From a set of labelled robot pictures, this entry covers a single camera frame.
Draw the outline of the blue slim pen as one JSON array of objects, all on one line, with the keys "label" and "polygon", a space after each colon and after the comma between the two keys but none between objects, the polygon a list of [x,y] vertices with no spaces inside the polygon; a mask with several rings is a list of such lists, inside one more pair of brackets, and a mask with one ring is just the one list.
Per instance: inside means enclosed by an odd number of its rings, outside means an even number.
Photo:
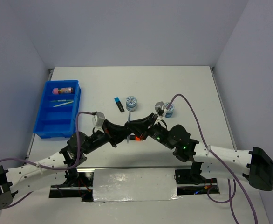
[{"label": "blue slim pen", "polygon": [[[129,111],[129,113],[128,113],[128,121],[127,121],[127,123],[130,123],[130,121],[131,121],[131,111]],[[129,140],[130,140],[130,134],[127,136],[127,144],[129,143]]]}]

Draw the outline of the yellow slim highlighter pen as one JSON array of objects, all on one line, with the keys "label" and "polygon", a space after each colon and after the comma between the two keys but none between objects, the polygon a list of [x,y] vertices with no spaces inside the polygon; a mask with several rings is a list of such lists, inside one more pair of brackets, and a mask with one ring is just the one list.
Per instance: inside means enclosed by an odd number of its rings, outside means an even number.
[{"label": "yellow slim highlighter pen", "polygon": [[58,105],[54,105],[53,107],[60,107],[60,106],[69,105],[69,104],[72,104],[72,103],[73,103],[73,101],[69,101],[69,102],[58,104]]}]

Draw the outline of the green slim pen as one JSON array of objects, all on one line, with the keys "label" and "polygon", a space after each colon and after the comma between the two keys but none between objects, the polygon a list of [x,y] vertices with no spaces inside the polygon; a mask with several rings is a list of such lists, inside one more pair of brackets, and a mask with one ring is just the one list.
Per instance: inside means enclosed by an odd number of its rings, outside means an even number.
[{"label": "green slim pen", "polygon": [[70,102],[74,101],[73,99],[60,99],[60,100],[50,100],[50,102]]}]

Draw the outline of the pink cap pencil tube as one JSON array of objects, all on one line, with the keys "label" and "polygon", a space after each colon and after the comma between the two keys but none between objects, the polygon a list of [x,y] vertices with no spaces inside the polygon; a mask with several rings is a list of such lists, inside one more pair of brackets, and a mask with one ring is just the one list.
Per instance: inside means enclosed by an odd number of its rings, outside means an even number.
[{"label": "pink cap pencil tube", "polygon": [[52,94],[54,95],[73,94],[73,93],[74,93],[73,87],[54,88],[52,90]]}]

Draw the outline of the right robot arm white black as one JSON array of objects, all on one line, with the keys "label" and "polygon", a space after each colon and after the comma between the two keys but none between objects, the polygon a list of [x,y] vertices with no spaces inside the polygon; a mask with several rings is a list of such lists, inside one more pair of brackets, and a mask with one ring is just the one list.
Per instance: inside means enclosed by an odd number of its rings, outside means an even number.
[{"label": "right robot arm white black", "polygon": [[173,155],[181,162],[191,161],[190,178],[194,182],[230,178],[245,181],[258,190],[273,189],[273,160],[262,148],[235,150],[205,146],[203,142],[192,139],[182,125],[168,130],[156,120],[157,115],[152,113],[144,119],[127,122],[125,127],[141,140],[151,137],[173,150]]}]

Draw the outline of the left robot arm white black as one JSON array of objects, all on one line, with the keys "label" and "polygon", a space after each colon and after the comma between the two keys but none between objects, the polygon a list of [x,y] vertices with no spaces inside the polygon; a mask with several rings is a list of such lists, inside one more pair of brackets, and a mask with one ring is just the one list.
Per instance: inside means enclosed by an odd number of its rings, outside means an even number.
[{"label": "left robot arm white black", "polygon": [[63,181],[74,186],[79,180],[77,166],[87,159],[87,154],[110,143],[116,147],[118,143],[131,134],[127,126],[119,126],[105,120],[103,128],[87,136],[76,132],[67,145],[59,152],[39,161],[21,160],[22,166],[4,169],[0,160],[0,210],[15,206],[15,199],[22,201],[33,191],[46,186],[58,185]]}]

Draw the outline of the orange cap black highlighter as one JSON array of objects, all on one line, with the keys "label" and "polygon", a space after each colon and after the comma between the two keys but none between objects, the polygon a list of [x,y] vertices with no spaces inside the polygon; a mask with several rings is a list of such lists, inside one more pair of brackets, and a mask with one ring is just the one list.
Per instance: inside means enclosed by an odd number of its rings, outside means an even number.
[{"label": "orange cap black highlighter", "polygon": [[142,141],[139,137],[137,137],[135,135],[130,135],[129,140]]}]

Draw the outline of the blue paint jar left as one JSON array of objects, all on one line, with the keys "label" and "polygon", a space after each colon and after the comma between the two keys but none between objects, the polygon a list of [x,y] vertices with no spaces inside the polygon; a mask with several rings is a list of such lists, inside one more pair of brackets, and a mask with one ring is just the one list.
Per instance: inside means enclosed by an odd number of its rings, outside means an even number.
[{"label": "blue paint jar left", "polygon": [[128,96],[125,100],[126,109],[129,112],[133,112],[137,109],[137,98],[134,96]]}]

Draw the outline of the blue paint jar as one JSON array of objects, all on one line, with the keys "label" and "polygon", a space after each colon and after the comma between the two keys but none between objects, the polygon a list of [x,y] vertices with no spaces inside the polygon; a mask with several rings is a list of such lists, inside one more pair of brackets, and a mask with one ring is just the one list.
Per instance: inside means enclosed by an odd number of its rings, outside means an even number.
[{"label": "blue paint jar", "polygon": [[166,102],[164,104],[164,108],[167,110],[166,115],[165,115],[166,118],[170,118],[173,115],[173,112],[175,109],[173,103],[171,105],[169,105],[169,104],[170,104],[169,102]]},{"label": "blue paint jar", "polygon": [[133,112],[137,109],[137,98],[134,96],[128,96],[125,100],[126,109],[129,112]]}]

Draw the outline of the blue paint jar right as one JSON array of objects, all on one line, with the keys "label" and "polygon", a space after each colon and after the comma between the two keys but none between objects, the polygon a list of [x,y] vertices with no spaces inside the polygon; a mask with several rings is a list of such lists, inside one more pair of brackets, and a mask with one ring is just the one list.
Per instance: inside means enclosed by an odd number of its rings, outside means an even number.
[{"label": "blue paint jar right", "polygon": [[164,104],[164,108],[167,110],[166,115],[165,115],[166,118],[170,118],[173,115],[173,112],[175,109],[173,103],[171,105],[169,105],[169,104],[170,104],[169,102],[166,102]]}]

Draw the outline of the blue cap black highlighter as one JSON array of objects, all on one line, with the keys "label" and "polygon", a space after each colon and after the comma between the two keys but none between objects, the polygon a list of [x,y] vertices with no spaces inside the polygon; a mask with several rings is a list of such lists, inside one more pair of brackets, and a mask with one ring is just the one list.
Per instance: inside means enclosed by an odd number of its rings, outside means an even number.
[{"label": "blue cap black highlighter", "polygon": [[116,103],[116,105],[117,105],[119,111],[120,111],[120,112],[124,112],[124,107],[123,107],[123,105],[122,105],[120,99],[119,99],[118,97],[116,97],[116,98],[114,98],[114,100],[115,100],[115,103]]}]

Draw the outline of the silver foil plate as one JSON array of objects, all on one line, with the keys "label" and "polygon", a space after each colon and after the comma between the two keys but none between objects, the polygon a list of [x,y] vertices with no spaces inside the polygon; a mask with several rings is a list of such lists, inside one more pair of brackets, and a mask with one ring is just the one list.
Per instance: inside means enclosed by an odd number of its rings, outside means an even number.
[{"label": "silver foil plate", "polygon": [[179,198],[173,168],[98,169],[95,202],[169,201]]}]

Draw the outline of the blue compartment bin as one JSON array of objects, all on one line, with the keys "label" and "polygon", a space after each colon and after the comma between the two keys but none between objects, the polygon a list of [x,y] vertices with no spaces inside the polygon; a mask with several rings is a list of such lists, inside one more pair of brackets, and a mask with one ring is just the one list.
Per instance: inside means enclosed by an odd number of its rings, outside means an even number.
[{"label": "blue compartment bin", "polygon": [[[54,88],[73,87],[73,94],[54,95]],[[77,80],[47,81],[43,89],[34,133],[42,139],[69,138],[75,133],[75,118],[80,103],[81,88]],[[63,102],[50,102],[50,100],[73,99],[73,103],[60,107],[54,105]]]}]

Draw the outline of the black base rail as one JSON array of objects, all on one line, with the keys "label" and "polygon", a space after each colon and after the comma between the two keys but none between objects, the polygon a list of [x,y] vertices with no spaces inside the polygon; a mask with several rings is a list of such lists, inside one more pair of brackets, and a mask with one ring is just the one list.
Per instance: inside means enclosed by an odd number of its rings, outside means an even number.
[{"label": "black base rail", "polygon": [[[77,182],[67,185],[51,186],[49,198],[79,198],[83,202],[93,202],[94,172],[79,171]],[[190,168],[175,169],[174,179],[177,184],[177,195],[218,194],[217,179],[206,179],[200,175],[191,175]]]}]

